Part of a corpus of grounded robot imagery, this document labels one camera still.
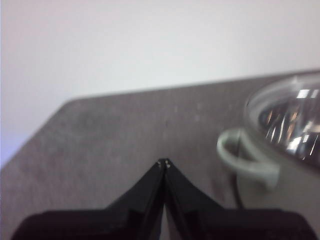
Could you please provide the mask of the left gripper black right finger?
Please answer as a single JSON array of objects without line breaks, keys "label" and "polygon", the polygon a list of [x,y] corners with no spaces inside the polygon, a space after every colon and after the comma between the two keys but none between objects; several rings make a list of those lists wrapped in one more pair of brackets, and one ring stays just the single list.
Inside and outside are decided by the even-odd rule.
[{"label": "left gripper black right finger", "polygon": [[213,216],[223,207],[193,185],[188,178],[166,158],[165,206],[183,240],[213,240],[208,229],[206,214]]}]

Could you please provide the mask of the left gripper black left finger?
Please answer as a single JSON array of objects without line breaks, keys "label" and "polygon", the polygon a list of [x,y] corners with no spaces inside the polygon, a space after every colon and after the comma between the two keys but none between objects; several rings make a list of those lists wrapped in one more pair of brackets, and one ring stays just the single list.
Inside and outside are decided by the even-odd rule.
[{"label": "left gripper black left finger", "polygon": [[107,240],[158,240],[164,208],[166,160],[159,159],[107,208]]}]

